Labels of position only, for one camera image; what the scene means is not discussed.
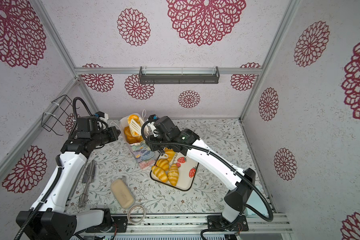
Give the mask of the floral white paper bag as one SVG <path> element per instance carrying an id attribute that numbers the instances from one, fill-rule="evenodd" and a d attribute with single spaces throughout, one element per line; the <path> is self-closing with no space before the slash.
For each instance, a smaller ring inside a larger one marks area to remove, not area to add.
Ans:
<path id="1" fill-rule="evenodd" d="M 144 118 L 140 114 L 132 114 L 132 115 L 138 115 L 140 117 L 140 120 L 142 122 L 144 122 Z M 126 136 L 124 134 L 124 128 L 129 127 L 129 124 L 127 121 L 128 116 L 122 118 L 120 120 L 119 124 L 116 124 L 113 121 L 108 121 L 108 124 L 111 127 L 117 127 L 117 129 L 121 131 L 121 135 L 122 135 L 124 141 L 126 142 L 128 149 L 130 150 L 131 154 L 133 155 L 133 157 L 135 158 L 135 160 L 137 161 L 137 164 L 139 165 L 139 167 L 141 169 L 152 166 L 156 162 L 156 160 L 158 158 L 158 154 L 151 151 L 151 149 L 148 147 L 148 145 L 146 144 L 146 142 L 144 140 L 140 143 L 131 144 L 131 145 L 128 144 L 126 141 Z"/>

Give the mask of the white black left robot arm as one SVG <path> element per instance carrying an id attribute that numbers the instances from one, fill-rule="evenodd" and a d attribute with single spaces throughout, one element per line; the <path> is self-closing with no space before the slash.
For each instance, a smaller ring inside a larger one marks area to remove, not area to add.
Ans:
<path id="1" fill-rule="evenodd" d="M 108 126 L 103 112 L 79 117 L 77 102 L 81 102 L 86 110 L 89 109 L 82 98 L 73 99 L 73 129 L 61 153 L 55 158 L 57 166 L 39 198 L 28 211 L 19 212 L 16 223 L 20 229 L 15 235 L 16 240 L 23 235 L 31 240 L 69 240 L 92 227 L 104 232 L 113 227 L 107 209 L 92 209 L 76 215 L 65 213 L 71 191 L 92 151 L 115 142 L 121 134 L 116 127 Z"/>

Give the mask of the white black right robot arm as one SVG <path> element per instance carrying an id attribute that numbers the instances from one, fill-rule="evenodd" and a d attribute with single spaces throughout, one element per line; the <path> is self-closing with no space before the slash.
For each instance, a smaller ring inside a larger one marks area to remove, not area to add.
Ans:
<path id="1" fill-rule="evenodd" d="M 173 121 L 151 115 L 145 122 L 131 120 L 129 127 L 143 138 L 151 151 L 165 153 L 165 148 L 181 153 L 213 173 L 228 188 L 224 197 L 225 207 L 220 216 L 208 216 L 207 232 L 233 231 L 238 223 L 245 225 L 243 213 L 249 209 L 266 222 L 274 220 L 270 204 L 255 186 L 256 173 L 235 166 L 213 151 L 195 132 L 180 130 Z"/>

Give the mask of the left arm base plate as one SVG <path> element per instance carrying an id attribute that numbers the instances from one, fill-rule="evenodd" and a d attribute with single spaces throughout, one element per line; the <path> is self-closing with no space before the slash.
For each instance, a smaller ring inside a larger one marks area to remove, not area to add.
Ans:
<path id="1" fill-rule="evenodd" d="M 128 226 L 126 215 L 111 216 L 111 220 L 107 219 L 104 223 L 90 227 L 86 233 L 125 233 Z"/>

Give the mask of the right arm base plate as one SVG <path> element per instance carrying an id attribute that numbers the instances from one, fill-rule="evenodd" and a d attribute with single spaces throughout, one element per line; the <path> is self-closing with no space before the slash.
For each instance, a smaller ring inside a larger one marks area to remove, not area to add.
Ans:
<path id="1" fill-rule="evenodd" d="M 249 225 L 244 215 L 238 215 L 232 222 L 223 218 L 222 214 L 219 216 L 208 215 L 207 224 L 208 229 L 221 229 L 221 231 L 247 232 L 249 230 Z"/>

